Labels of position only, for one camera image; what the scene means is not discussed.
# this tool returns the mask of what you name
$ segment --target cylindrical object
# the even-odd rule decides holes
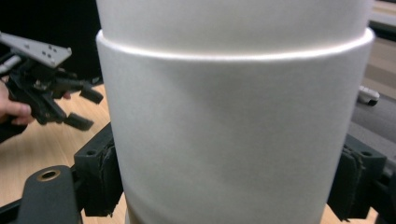
[[[142,223],[319,223],[374,36],[363,28],[371,2],[304,2],[350,13],[317,15],[301,1],[98,2],[120,171]],[[304,29],[305,13],[338,20],[334,33],[283,36],[290,22]]]

